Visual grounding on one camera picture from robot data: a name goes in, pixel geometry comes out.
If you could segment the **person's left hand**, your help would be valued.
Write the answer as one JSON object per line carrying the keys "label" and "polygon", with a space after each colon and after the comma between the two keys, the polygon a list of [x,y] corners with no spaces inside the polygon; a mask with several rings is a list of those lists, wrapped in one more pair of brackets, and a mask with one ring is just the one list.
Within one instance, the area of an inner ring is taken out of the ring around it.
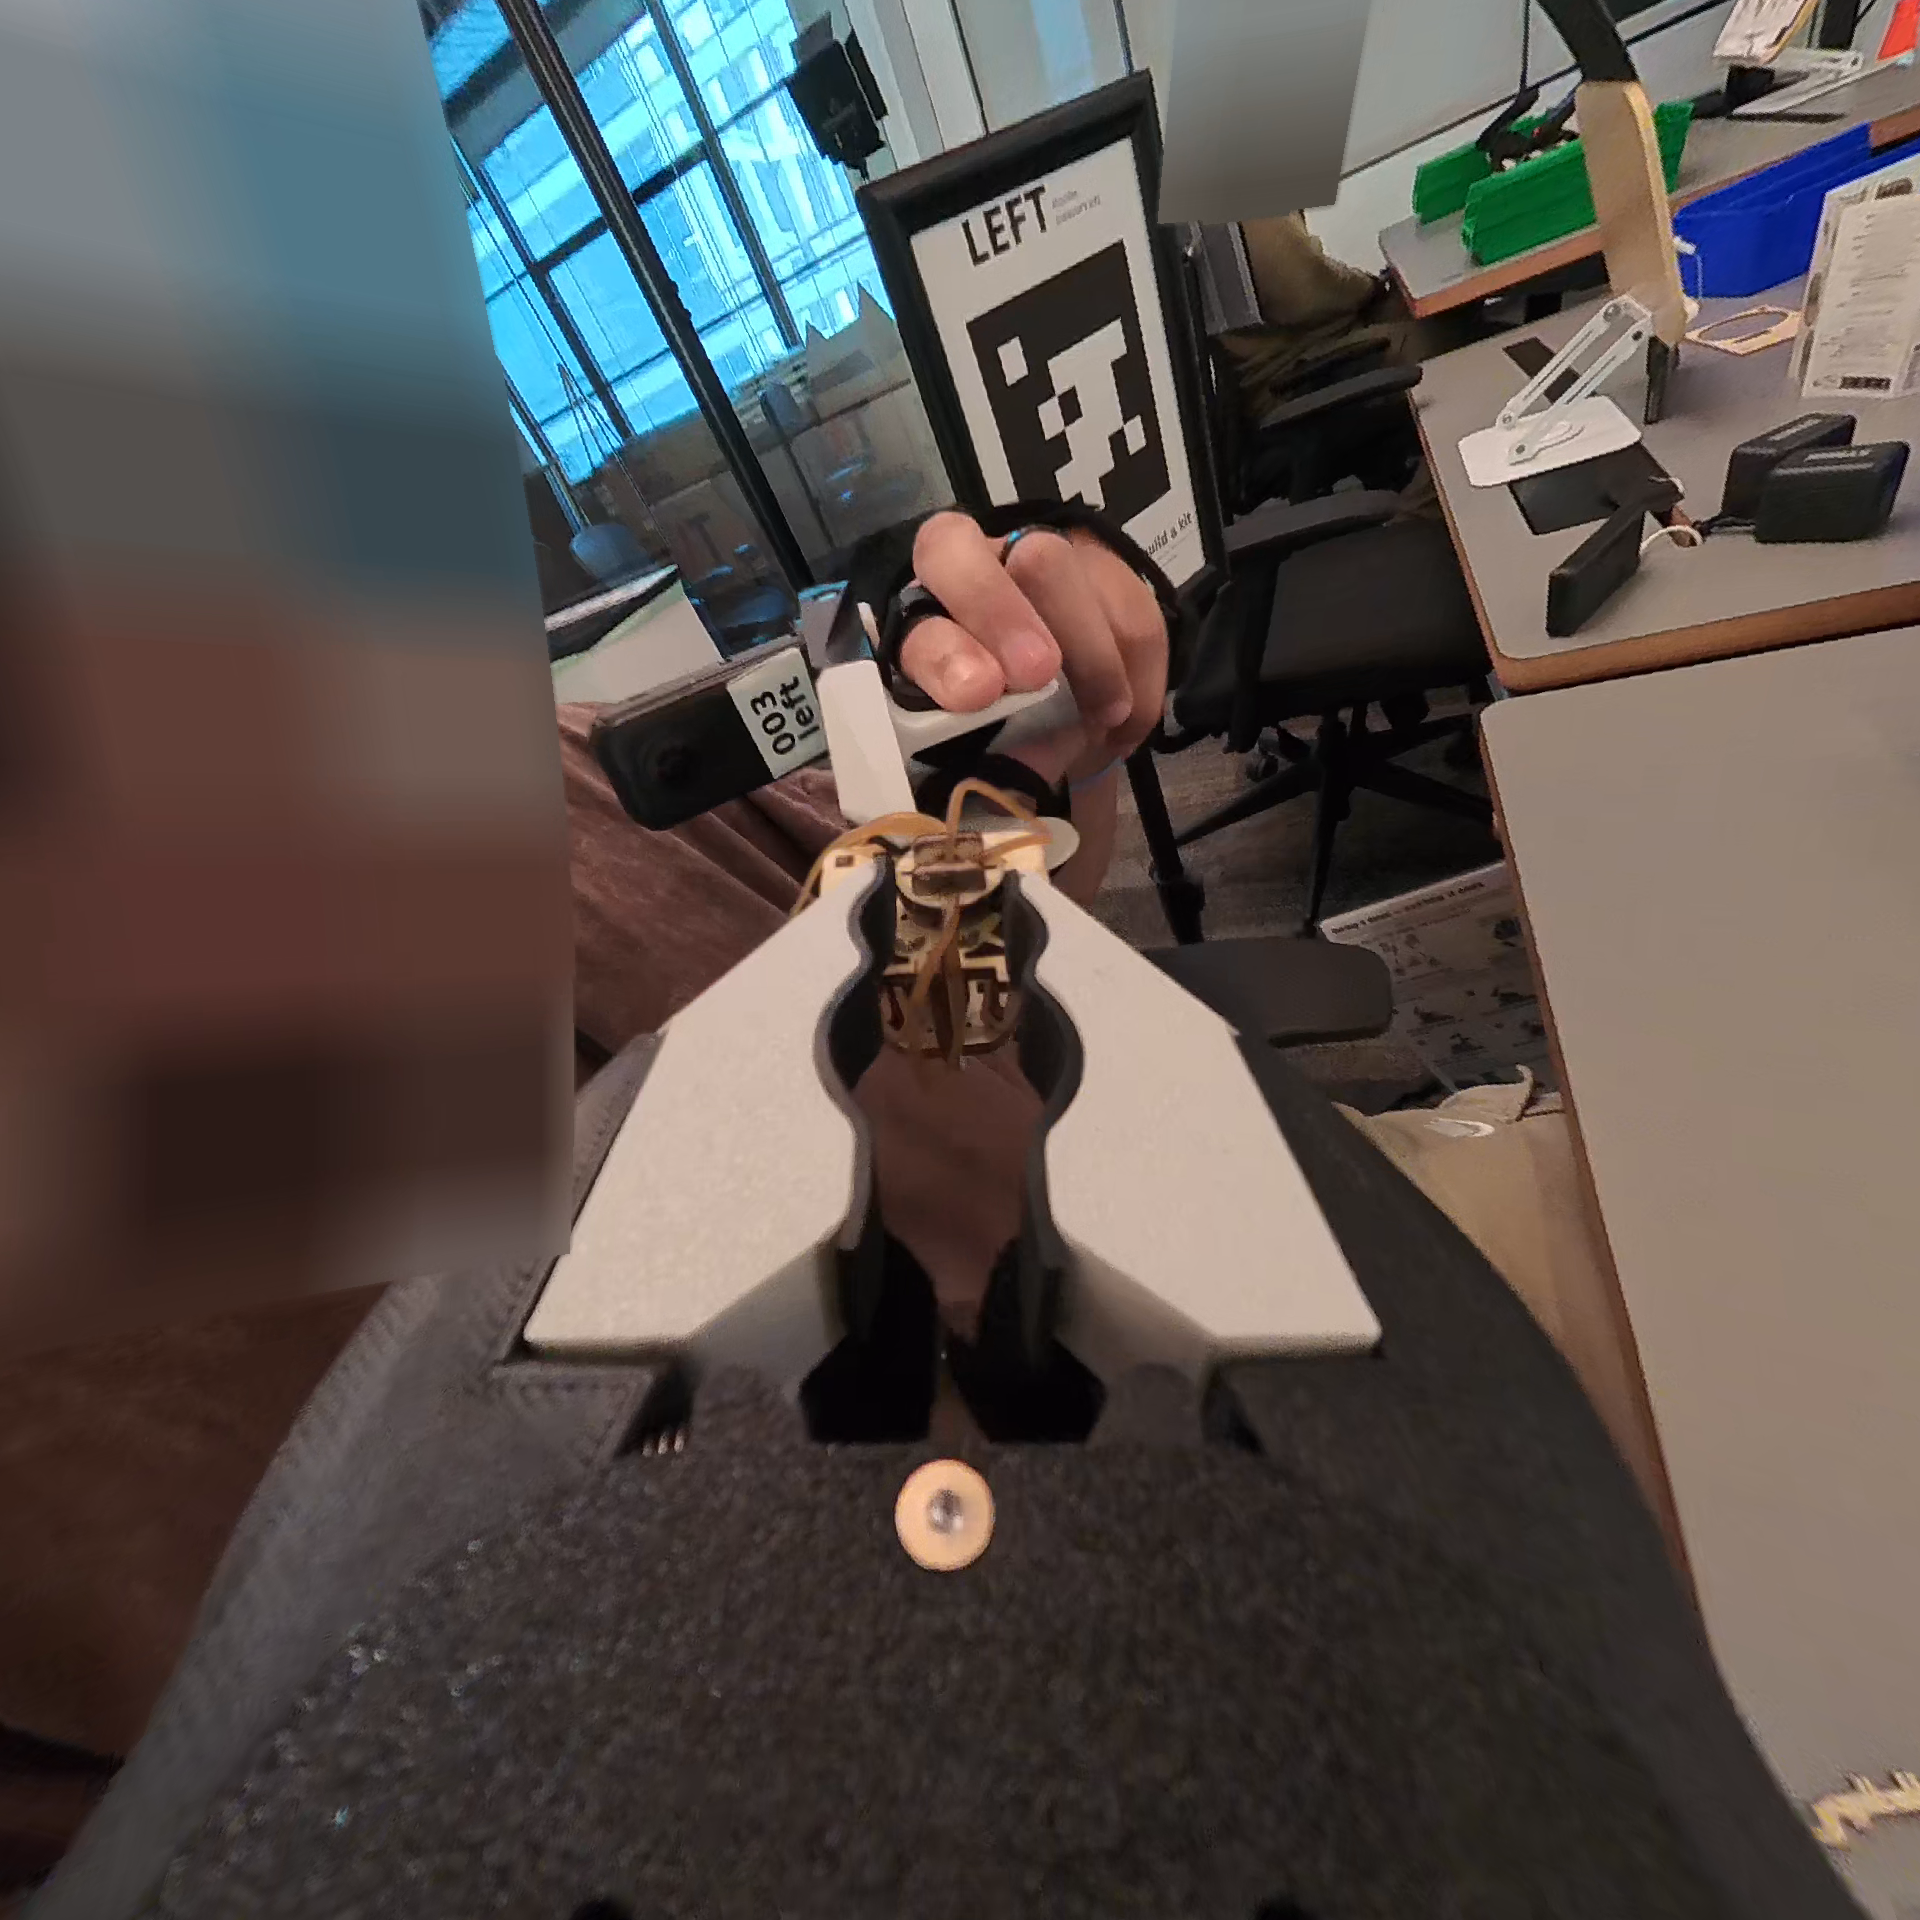
{"label": "person's left hand", "polygon": [[914,580],[940,612],[900,645],[909,685],[951,712],[1062,682],[1074,720],[1014,741],[1047,783],[1080,783],[1127,758],[1159,724],[1169,629],[1151,587],[1089,534],[1032,531],[1014,544],[942,512],[914,540]]}

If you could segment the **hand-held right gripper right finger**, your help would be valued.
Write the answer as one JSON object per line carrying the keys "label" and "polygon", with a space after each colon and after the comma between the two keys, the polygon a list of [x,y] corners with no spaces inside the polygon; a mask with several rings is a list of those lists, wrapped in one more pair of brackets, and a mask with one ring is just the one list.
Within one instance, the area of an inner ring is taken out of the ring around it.
{"label": "hand-held right gripper right finger", "polygon": [[1267,1095],[1274,1052],[1046,876],[1005,879],[1001,924],[1042,1099],[997,1287],[1020,1355],[1211,1373],[1373,1352],[1380,1319]]}

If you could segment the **printed white card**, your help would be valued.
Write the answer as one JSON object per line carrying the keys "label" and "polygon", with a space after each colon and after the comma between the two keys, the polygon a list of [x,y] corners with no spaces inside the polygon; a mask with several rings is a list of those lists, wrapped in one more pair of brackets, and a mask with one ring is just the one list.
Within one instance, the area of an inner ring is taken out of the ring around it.
{"label": "printed white card", "polygon": [[1809,400],[1915,396],[1915,176],[1871,173],[1828,193],[1788,375]]}

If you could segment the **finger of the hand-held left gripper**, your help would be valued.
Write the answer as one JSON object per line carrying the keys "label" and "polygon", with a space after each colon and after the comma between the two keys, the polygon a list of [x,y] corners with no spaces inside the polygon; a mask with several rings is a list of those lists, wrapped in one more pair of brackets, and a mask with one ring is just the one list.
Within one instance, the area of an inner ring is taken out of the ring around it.
{"label": "finger of the hand-held left gripper", "polygon": [[875,665],[824,665],[817,697],[836,806],[848,825],[914,809],[895,705]]}

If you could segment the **notched wooden stick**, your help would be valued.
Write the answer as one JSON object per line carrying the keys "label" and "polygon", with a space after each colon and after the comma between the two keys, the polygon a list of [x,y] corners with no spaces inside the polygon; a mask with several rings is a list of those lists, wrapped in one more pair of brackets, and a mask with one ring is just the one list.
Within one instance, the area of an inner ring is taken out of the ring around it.
{"label": "notched wooden stick", "polygon": [[1891,1768],[1881,1777],[1848,1773],[1839,1788],[1812,1798],[1806,1814],[1815,1841],[1844,1854],[1880,1825],[1918,1820],[1918,1802],[1918,1772]]}

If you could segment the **black office chair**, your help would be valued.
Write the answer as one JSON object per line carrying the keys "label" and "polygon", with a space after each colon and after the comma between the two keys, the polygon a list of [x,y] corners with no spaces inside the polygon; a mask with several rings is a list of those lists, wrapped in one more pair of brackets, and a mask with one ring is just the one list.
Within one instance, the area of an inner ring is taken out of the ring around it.
{"label": "black office chair", "polygon": [[1269,932],[1144,949],[1141,957],[1240,1038],[1275,1048],[1376,1039],[1393,1018],[1387,966],[1355,944]]}
{"label": "black office chair", "polygon": [[1181,850],[1281,804],[1313,802],[1303,932],[1324,915],[1336,832],[1358,792],[1492,827],[1484,794],[1407,766],[1440,743],[1466,764],[1490,696],[1416,424],[1421,363],[1346,368],[1275,401],[1246,400],[1218,347],[1232,327],[1208,338],[1206,360],[1226,577],[1173,669],[1158,748],[1267,748],[1267,770],[1187,827],[1149,814],[1151,794],[1136,800],[1183,945],[1201,935],[1203,887]]}

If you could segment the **long blue plastic bin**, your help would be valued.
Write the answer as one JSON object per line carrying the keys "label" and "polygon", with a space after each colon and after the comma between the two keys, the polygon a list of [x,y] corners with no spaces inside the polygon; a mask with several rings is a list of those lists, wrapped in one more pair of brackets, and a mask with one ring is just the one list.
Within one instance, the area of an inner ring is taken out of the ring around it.
{"label": "long blue plastic bin", "polygon": [[1781,184],[1771,173],[1739,182],[1673,216],[1673,233],[1691,244],[1681,277],[1695,298],[1739,298],[1809,270],[1825,200],[1883,182],[1915,184],[1915,155],[1889,159],[1839,182]]}

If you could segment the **person's brown sweater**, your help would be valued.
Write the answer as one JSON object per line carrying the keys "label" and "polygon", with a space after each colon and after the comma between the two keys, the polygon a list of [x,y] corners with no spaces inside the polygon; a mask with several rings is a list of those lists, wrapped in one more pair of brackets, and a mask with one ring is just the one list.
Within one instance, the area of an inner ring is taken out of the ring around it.
{"label": "person's brown sweater", "polygon": [[[795,774],[672,830],[629,822],[557,713],[574,896],[578,1080],[767,940],[844,827]],[[883,1052],[858,1086],[885,1232],[971,1332],[1020,1215],[1037,1115],[997,1056]],[[3,1365],[3,1776],[86,1796],[143,1730],[268,1460],[382,1287],[187,1318]]]}

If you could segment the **small green plastic bin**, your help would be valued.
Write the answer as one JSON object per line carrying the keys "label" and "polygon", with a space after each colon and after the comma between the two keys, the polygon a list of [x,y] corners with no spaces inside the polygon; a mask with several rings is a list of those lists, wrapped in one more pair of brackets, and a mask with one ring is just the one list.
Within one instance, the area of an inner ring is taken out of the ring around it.
{"label": "small green plastic bin", "polygon": [[1423,162],[1410,189],[1410,210],[1421,225],[1457,216],[1459,245],[1480,268],[1598,225],[1616,233],[1632,213],[1622,193],[1609,210],[1596,210],[1592,182],[1574,124],[1576,96],[1565,93],[1544,112],[1525,112],[1523,92],[1476,140]]}

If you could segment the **white desk stand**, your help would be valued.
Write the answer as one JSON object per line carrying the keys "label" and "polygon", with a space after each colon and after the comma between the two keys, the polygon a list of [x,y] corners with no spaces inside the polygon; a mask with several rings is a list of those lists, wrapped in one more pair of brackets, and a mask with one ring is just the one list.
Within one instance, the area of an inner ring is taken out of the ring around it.
{"label": "white desk stand", "polygon": [[1644,428],[1603,394],[1632,362],[1665,347],[1653,313],[1630,294],[1606,298],[1488,428],[1466,433],[1455,449],[1471,487],[1486,490],[1624,451]]}

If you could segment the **tan rubber band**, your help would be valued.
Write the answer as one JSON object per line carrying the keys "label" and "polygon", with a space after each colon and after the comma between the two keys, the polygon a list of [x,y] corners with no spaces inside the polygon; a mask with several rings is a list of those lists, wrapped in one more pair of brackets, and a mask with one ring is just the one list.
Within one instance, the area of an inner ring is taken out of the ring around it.
{"label": "tan rubber band", "polygon": [[984,774],[934,778],[919,802],[844,830],[812,863],[800,901],[885,867],[893,932],[877,972],[881,1035],[960,1066],[1005,1043],[1020,1011],[1005,885],[1049,876],[1075,847],[1054,792],[991,759]]}

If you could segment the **printed floor sheet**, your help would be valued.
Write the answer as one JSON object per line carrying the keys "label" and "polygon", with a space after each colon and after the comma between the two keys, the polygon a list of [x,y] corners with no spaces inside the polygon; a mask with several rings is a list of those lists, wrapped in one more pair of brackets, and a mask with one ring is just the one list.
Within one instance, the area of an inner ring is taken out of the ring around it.
{"label": "printed floor sheet", "polygon": [[1516,883],[1493,862],[1326,915],[1315,932],[1361,948],[1390,975],[1387,1034],[1446,1092],[1531,1076],[1559,1087]]}

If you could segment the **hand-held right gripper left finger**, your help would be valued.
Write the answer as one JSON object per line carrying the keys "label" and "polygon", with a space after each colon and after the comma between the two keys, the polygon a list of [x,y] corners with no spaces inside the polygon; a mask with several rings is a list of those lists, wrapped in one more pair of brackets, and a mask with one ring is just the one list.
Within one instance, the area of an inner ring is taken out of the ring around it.
{"label": "hand-held right gripper left finger", "polygon": [[883,1234],[849,1086],[889,867],[853,863],[660,1029],[522,1336],[566,1362],[812,1370],[872,1329]]}

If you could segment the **person's left forearm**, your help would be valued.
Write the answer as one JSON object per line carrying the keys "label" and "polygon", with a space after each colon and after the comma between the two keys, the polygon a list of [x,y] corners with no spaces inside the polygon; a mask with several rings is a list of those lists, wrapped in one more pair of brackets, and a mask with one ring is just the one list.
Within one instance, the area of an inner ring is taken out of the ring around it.
{"label": "person's left forearm", "polygon": [[1115,761],[1098,776],[1075,782],[1067,792],[1078,843],[1058,870],[1055,882],[1081,907],[1092,907],[1111,867],[1123,785],[1121,764]]}

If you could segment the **tan wooden paddle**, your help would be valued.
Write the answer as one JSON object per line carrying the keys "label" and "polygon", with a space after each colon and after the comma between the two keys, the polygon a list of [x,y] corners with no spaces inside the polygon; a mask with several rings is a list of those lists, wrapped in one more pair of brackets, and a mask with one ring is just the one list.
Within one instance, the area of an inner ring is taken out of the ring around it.
{"label": "tan wooden paddle", "polygon": [[1637,301],[1648,313],[1650,338],[1675,349],[1688,310],[1653,108],[1636,79],[1584,77],[1574,118],[1608,287]]}

